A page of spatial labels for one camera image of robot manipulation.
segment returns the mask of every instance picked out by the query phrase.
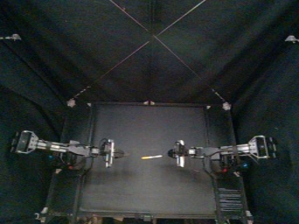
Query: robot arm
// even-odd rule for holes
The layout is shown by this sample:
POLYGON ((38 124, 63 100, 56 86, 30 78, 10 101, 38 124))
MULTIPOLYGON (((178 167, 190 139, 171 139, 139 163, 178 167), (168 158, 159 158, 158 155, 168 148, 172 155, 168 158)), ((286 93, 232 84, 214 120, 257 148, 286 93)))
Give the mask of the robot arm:
POLYGON ((111 167, 114 158, 122 158, 124 152, 115 149, 114 140, 108 139, 102 144, 100 148, 80 144, 80 142, 70 141, 70 143, 55 143, 39 139, 35 133, 30 130, 24 130, 22 134, 16 134, 12 143, 11 152, 19 154, 30 154, 34 151, 48 151, 59 153, 72 153, 86 158, 104 157, 107 167, 111 167))
MULTIPOLYGON (((238 154, 242 157, 257 159, 277 158, 277 145, 273 137, 255 136, 247 144, 238 145, 238 154)), ((176 158, 176 165, 184 167, 184 157, 210 159, 220 161, 223 166, 234 162, 235 155, 232 146, 211 147, 191 147, 186 148, 183 140, 175 142, 172 150, 168 150, 168 156, 176 158)))

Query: black fabric ceiling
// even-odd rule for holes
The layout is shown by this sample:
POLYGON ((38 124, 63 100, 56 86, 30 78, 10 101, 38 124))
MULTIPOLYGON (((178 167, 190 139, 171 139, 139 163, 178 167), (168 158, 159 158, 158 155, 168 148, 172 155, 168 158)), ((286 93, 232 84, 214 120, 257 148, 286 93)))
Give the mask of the black fabric ceiling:
POLYGON ((2 35, 20 34, 10 47, 43 64, 63 101, 219 103, 214 89, 234 102, 285 47, 298 9, 294 0, 10 0, 2 35))

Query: small yellow object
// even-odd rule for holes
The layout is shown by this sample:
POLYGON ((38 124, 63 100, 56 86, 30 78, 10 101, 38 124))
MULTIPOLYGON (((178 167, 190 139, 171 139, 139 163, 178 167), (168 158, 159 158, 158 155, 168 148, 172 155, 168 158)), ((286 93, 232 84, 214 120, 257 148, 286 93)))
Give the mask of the small yellow object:
POLYGON ((151 156, 151 157, 142 157, 142 159, 150 159, 150 158, 160 158, 163 155, 151 156))

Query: blue light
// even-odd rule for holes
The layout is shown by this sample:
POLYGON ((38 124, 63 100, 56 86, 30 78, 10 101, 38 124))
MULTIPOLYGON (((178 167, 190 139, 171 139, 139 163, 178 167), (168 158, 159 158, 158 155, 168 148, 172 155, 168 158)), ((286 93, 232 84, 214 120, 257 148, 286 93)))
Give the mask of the blue light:
POLYGON ((243 163, 243 168, 249 168, 249 163, 243 163))

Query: black fabric backdrop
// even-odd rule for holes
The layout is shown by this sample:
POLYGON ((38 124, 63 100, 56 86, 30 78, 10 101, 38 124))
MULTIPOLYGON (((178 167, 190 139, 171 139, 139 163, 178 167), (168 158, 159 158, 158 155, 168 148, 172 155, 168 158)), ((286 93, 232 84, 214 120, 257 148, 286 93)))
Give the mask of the black fabric backdrop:
POLYGON ((257 217, 297 223, 299 47, 285 39, 299 37, 299 2, 199 3, 2 1, 0 36, 23 38, 0 42, 2 219, 39 211, 50 180, 46 160, 7 154, 14 132, 59 140, 66 101, 91 86, 78 101, 215 103, 214 88, 235 104, 239 142, 279 142, 281 159, 247 175, 257 217))

